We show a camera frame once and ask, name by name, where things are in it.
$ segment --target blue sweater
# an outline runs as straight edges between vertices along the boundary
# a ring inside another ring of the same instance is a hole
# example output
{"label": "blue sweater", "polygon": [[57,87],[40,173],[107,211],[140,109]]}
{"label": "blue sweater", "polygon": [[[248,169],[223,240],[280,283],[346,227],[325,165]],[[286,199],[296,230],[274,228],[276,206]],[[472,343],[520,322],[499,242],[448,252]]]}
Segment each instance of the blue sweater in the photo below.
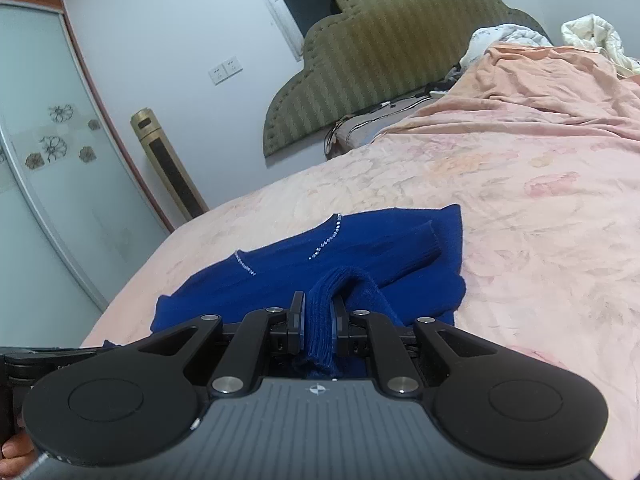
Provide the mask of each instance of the blue sweater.
{"label": "blue sweater", "polygon": [[458,205],[336,214],[310,231],[248,253],[238,250],[194,274],[171,296],[158,299],[151,330],[203,314],[237,322],[251,310],[288,308],[293,293],[302,290],[308,295],[307,357],[335,374],[326,348],[333,294],[343,294],[349,311],[368,305],[397,325],[419,316],[452,324],[465,293],[461,264]]}

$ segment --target gray textured panel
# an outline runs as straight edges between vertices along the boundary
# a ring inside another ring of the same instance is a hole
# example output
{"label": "gray textured panel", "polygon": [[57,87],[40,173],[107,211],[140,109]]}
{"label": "gray textured panel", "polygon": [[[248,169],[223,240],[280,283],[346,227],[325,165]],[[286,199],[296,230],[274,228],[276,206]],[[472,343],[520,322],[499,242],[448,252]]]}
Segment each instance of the gray textured panel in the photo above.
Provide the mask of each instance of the gray textured panel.
{"label": "gray textured panel", "polygon": [[420,405],[383,397],[368,380],[265,379],[250,396],[214,402],[190,436],[153,459],[92,469],[45,458],[25,478],[602,480],[604,476],[589,462],[548,472],[519,472],[480,462],[444,439]]}

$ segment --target sliding door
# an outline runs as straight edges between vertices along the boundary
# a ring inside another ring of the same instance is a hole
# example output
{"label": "sliding door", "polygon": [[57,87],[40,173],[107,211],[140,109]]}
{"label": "sliding door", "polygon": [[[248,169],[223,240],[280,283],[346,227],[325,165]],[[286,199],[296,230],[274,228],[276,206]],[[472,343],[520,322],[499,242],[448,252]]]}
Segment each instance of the sliding door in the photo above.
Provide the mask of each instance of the sliding door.
{"label": "sliding door", "polygon": [[56,12],[0,5],[0,135],[53,247],[105,308],[167,232],[115,149]]}

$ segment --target bedding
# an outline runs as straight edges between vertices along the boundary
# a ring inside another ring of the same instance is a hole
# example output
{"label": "bedding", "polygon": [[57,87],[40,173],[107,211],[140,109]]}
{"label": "bedding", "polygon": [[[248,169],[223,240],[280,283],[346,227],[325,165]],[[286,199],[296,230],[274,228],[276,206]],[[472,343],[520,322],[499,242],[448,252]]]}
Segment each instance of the bedding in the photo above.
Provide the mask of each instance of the bedding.
{"label": "bedding", "polygon": [[372,144],[179,228],[85,341],[149,334],[156,300],[235,250],[333,213],[458,203],[456,325],[582,375],[607,399],[593,460],[640,470],[640,87],[594,52],[498,45]]}
{"label": "bedding", "polygon": [[469,48],[462,59],[460,59],[462,72],[466,72],[469,66],[481,58],[492,44],[499,41],[529,46],[552,46],[551,42],[539,32],[514,23],[505,23],[497,27],[479,28],[471,36]]}
{"label": "bedding", "polygon": [[640,62],[625,56],[620,35],[600,16],[589,14],[563,23],[561,32],[564,44],[596,50],[614,63],[620,76],[640,75]]}

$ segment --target frosted glass door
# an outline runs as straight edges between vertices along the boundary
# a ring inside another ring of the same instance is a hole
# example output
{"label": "frosted glass door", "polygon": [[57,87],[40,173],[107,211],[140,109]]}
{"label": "frosted glass door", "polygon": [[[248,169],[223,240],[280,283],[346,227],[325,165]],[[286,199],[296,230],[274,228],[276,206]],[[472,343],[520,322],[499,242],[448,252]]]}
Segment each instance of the frosted glass door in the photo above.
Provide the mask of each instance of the frosted glass door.
{"label": "frosted glass door", "polygon": [[50,245],[0,148],[0,346],[78,346],[100,315]]}
{"label": "frosted glass door", "polygon": [[54,12],[0,6],[0,126],[52,228],[111,301],[167,232],[115,151]]}

